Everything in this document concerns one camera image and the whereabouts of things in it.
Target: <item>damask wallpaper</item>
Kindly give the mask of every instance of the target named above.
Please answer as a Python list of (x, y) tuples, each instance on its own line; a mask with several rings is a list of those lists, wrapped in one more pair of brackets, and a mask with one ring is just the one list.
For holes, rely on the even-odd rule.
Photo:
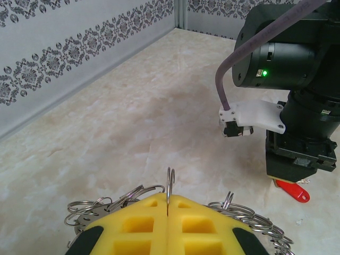
[(188, 30), (236, 39), (248, 12), (258, 4), (293, 4), (299, 0), (188, 0)]
[(173, 0), (0, 1), (0, 139), (173, 28)]

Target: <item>yellow foam holder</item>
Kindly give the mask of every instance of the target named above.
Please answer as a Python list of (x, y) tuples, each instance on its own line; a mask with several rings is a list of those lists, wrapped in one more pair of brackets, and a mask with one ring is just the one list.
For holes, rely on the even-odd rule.
[(158, 193), (91, 223), (104, 230), (90, 255), (245, 255), (233, 229), (246, 224), (179, 195), (166, 212)]

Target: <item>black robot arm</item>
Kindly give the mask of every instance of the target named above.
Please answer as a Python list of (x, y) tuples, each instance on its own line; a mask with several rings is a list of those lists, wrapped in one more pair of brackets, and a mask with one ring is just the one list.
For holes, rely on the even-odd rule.
[[(259, 5), (248, 14), (235, 49), (293, 5)], [(233, 66), (237, 87), (290, 90), (286, 103), (250, 102), (220, 109), (225, 136), (267, 129), (267, 174), (297, 182), (336, 167), (340, 124), (340, 4), (326, 3)]]

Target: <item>wallpaper border pattern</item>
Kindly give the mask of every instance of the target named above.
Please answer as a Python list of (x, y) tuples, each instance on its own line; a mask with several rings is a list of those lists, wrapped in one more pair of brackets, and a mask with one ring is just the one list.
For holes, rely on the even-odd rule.
[(41, 13), (46, 13), (48, 8), (55, 10), (63, 4), (69, 5), (70, 0), (0, 0), (0, 27), (4, 28), (6, 22), (19, 22), (19, 17), (29, 19), (36, 16), (39, 10)]
[(198, 30), (194, 30), (194, 29), (188, 29), (188, 31), (192, 31), (192, 32), (196, 32), (196, 33), (204, 33), (206, 35), (210, 35), (210, 36), (217, 36), (217, 37), (222, 37), (222, 38), (227, 38), (227, 39), (231, 39), (231, 40), (234, 40), (233, 37), (229, 37), (228, 36), (224, 36), (224, 35), (218, 35), (218, 34), (212, 34), (212, 33), (209, 33), (209, 32), (203, 32), (203, 31), (198, 31)]
[(188, 12), (240, 18), (245, 20), (249, 11), (259, 4), (293, 4), (294, 0), (188, 0)]
[(75, 37), (57, 42), (55, 47), (47, 47), (40, 55), (33, 53), (32, 60), (23, 58), (15, 63), (15, 68), (7, 66), (5, 74), (0, 74), (0, 105), (9, 106), (16, 102), (17, 95), (25, 97), (28, 91), (36, 91), (43, 84), (50, 83), (83, 61), (89, 61), (101, 52), (120, 44), (151, 26), (153, 23), (171, 15), (173, 0), (152, 0), (145, 5), (122, 13), (102, 25), (89, 28)]

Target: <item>screw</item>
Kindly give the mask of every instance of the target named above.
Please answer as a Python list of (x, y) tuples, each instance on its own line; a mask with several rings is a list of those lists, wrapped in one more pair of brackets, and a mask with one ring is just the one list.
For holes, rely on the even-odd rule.
[(310, 180), (309, 179), (302, 179), (302, 180), (300, 180), (300, 181), (298, 181), (296, 183), (297, 184), (308, 184), (308, 183), (310, 183)]

